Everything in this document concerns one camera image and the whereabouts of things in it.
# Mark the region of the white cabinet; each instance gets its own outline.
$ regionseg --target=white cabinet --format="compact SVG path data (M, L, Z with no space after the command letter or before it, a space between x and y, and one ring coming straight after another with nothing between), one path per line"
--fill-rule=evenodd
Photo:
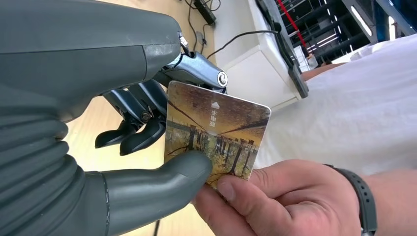
M237 34L270 30L255 0L224 0L214 29L218 49ZM228 94L277 110L301 99L272 33L242 36L216 55L229 78Z

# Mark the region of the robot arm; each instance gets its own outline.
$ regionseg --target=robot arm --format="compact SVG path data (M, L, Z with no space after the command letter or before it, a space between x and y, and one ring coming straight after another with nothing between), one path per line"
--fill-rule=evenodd
M156 170L85 173L62 141L65 122L98 95L123 116L101 141L128 154L164 132L157 81L225 92L224 72L180 53L173 18L90 0L2 0L0 22L0 235L119 235L190 202L212 168L199 152Z

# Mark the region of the screw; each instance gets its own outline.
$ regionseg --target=screw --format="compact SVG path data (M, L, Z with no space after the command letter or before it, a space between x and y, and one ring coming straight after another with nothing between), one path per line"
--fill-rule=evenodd
M148 122L150 119L150 114L148 112L142 112L141 118L143 122Z

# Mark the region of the black wristband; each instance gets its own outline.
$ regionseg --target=black wristband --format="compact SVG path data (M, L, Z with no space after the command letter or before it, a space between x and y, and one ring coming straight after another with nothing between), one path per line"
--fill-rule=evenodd
M359 218L363 233L375 233L377 230L377 213L374 196L368 184L357 174L339 169L332 165L327 165L338 171L352 184L355 189L357 198L359 199Z

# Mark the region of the power strip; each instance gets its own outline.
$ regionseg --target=power strip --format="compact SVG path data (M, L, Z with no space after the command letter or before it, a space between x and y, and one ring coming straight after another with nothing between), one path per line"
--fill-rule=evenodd
M213 12L210 10L210 7L207 5L205 0L194 0L194 5L203 18L207 21L207 24L213 26L216 21L216 17Z

